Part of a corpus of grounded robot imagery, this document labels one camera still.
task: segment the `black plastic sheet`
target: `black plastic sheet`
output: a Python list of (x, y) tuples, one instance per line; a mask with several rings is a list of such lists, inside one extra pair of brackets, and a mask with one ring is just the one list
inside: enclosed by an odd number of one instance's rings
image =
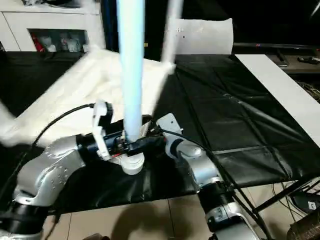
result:
[[(18, 116), (78, 59), (72, 53), (1, 55), (0, 73), (5, 77), (0, 99)], [(320, 149), (237, 58), (190, 55), (178, 56), (176, 63), (154, 118), (173, 113), (183, 134), (211, 147), (241, 187), (320, 175)], [(0, 186), (27, 148), (0, 147)], [(161, 147), (145, 153), (142, 171), (133, 176), (116, 164), (93, 163), (72, 175), (54, 209), (76, 212), (192, 194), (187, 169)], [(12, 182), (0, 209), (10, 202), (14, 187)]]

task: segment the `black cable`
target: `black cable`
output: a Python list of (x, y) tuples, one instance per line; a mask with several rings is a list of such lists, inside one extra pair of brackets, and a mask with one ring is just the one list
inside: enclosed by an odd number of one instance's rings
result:
[(7, 181), (5, 182), (3, 188), (1, 189), (0, 192), (0, 200), (3, 198), (3, 195), (5, 194), (12, 178), (17, 174), (17, 172), (20, 170), (21, 165), (24, 163), (24, 160), (26, 158), (26, 156), (32, 152), (32, 150), (36, 147), (39, 139), (42, 137), (42, 135), (52, 126), (54, 125), (56, 122), (58, 122), (59, 120), (61, 120), (62, 118), (64, 118), (65, 116), (72, 114), (78, 110), (81, 109), (85, 109), (85, 108), (93, 108), (94, 107), (94, 103), (90, 103), (90, 104), (84, 104), (81, 106), (77, 106), (69, 111), (66, 111), (65, 113), (63, 113), (62, 115), (58, 116), (57, 118), (55, 118), (54, 120), (52, 120), (40, 133), (39, 135), (35, 138), (34, 142), (31, 144), (30, 148), (25, 151), (25, 153), (22, 155), (20, 161), (18, 162), (17, 166), (15, 167), (15, 169), (13, 170), (13, 173), (8, 177)]
[[(272, 193), (273, 193), (274, 196), (276, 195), (275, 184), (272, 184)], [(282, 206), (284, 206), (286, 209), (289, 209), (289, 210), (291, 209), (291, 208), (288, 207), (289, 204), (288, 204), (288, 206), (287, 206), (287, 205), (285, 205), (281, 200), (279, 200), (279, 203), (280, 203)], [(295, 211), (295, 210), (293, 210), (293, 209), (291, 209), (290, 211), (292, 211), (292, 212), (295, 213), (296, 215), (300, 216), (301, 218), (304, 217), (304, 216), (302, 216), (299, 212), (297, 212), (297, 211)]]
[(53, 225), (52, 225), (50, 231), (48, 232), (48, 234), (45, 236), (44, 240), (48, 240), (51, 237), (52, 233), (54, 232), (54, 230), (56, 229), (56, 226), (58, 225), (58, 223), (60, 221), (60, 217), (61, 217), (61, 214), (54, 215)]
[(250, 202), (250, 200), (248, 199), (248, 197), (245, 195), (245, 193), (241, 190), (241, 188), (238, 186), (238, 184), (236, 183), (236, 181), (231, 177), (231, 175), (225, 170), (225, 168), (220, 164), (220, 162), (216, 159), (215, 155), (213, 154), (212, 150), (208, 149), (207, 147), (203, 146), (202, 144), (198, 143), (197, 141), (186, 137), (182, 134), (173, 132), (173, 131), (168, 131), (162, 128), (159, 128), (160, 132), (163, 133), (167, 133), (167, 134), (171, 134), (171, 135), (175, 135), (177, 137), (180, 137), (182, 139), (186, 139), (189, 142), (192, 142), (198, 146), (200, 146), (201, 148), (203, 148), (208, 157), (213, 161), (213, 163), (216, 165), (216, 167), (218, 168), (220, 174), (222, 174), (222, 178), (224, 180), (229, 180), (232, 185), (230, 185), (231, 187), (235, 187), (239, 193), (242, 195), (242, 197), (244, 198), (244, 200), (246, 201), (246, 203), (249, 205), (249, 207), (251, 208), (251, 211), (245, 206), (245, 204), (236, 196), (236, 199), (238, 199), (238, 203), (243, 207), (244, 206), (244, 210), (252, 217), (255, 216), (255, 218), (253, 218), (253, 220), (258, 224), (258, 226), (261, 228), (261, 230), (264, 232), (266, 238), (268, 240), (272, 240), (271, 234), (268, 231), (268, 228), (264, 222), (264, 220), (262, 219), (262, 217), (260, 216), (259, 212), (255, 210), (255, 207), (253, 206), (253, 204)]
[[(285, 185), (284, 185), (282, 182), (281, 182), (281, 186), (282, 186), (283, 190), (285, 190)], [(286, 200), (286, 204), (288, 204), (288, 209), (289, 209), (289, 211), (290, 211), (290, 213), (291, 213), (292, 219), (293, 219), (293, 221), (296, 223), (297, 221), (296, 221), (296, 218), (295, 218), (295, 216), (294, 216), (294, 214), (293, 214), (293, 211), (292, 211), (292, 209), (291, 209), (291, 207), (290, 207), (290, 204), (289, 204), (289, 200), (288, 200), (288, 196), (287, 196), (287, 195), (285, 196), (285, 200)]]

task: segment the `floor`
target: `floor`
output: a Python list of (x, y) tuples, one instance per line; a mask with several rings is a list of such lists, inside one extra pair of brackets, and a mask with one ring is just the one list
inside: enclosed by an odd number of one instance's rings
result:
[[(276, 193), (282, 190), (280, 184), (274, 188)], [(256, 206), (273, 196), (271, 185), (243, 190)], [(294, 222), (287, 208), (277, 202), (262, 211), (261, 216), (274, 239), (286, 239)], [(50, 216), (45, 222), (44, 236), (52, 226), (52, 219)], [(250, 222), (258, 236), (264, 238), (259, 227), (251, 219)], [(197, 196), (190, 195), (64, 214), (50, 240), (83, 240), (97, 233), (111, 240), (207, 240), (212, 235)]]

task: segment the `white cloth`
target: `white cloth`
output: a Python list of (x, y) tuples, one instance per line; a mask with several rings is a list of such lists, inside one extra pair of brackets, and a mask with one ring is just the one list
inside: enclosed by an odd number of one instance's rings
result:
[[(152, 114), (172, 64), (144, 59), (142, 114)], [(32, 143), (41, 130), (64, 112), (97, 99), (113, 105), (112, 121), (124, 117), (120, 55), (94, 50), (82, 57), (18, 118), (0, 105), (0, 141), (4, 145)], [(39, 145), (92, 131), (93, 110), (86, 108), (66, 116), (41, 137)]]

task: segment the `white cylindrical part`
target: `white cylindrical part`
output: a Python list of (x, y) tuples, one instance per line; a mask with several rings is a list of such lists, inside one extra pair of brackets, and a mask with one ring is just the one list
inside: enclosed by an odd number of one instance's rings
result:
[(117, 18), (122, 64), (124, 130), (126, 139), (134, 142), (139, 138), (142, 125), (145, 0), (117, 0)]

